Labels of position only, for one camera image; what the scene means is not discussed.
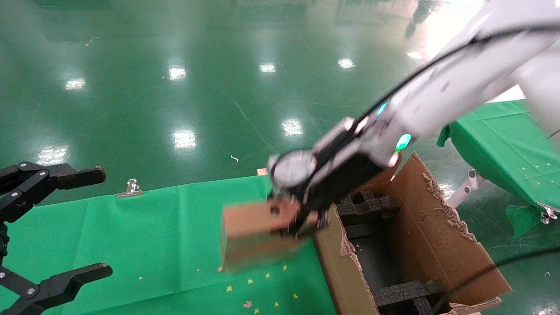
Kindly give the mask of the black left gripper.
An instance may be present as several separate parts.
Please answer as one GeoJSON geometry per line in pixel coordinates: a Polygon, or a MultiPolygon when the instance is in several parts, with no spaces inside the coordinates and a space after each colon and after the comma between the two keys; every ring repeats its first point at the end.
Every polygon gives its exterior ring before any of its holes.
{"type": "MultiPolygon", "coordinates": [[[[43,166],[19,163],[0,171],[0,258],[7,255],[8,227],[56,190],[87,187],[106,181],[102,167],[74,169],[70,164],[43,166]]],[[[53,275],[39,284],[0,269],[0,285],[19,297],[3,315],[40,315],[44,311],[74,301],[83,285],[110,277],[113,269],[104,263],[53,275]]]]}

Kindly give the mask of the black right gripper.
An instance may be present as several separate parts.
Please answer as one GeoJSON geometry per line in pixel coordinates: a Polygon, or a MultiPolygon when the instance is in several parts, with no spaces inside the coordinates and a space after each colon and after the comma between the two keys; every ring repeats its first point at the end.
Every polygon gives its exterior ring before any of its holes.
{"type": "Polygon", "coordinates": [[[287,196],[268,198],[273,218],[290,219],[284,237],[305,239],[327,228],[330,203],[387,170],[366,155],[358,154],[339,166],[318,167],[310,151],[292,151],[271,158],[273,186],[287,196]]]}

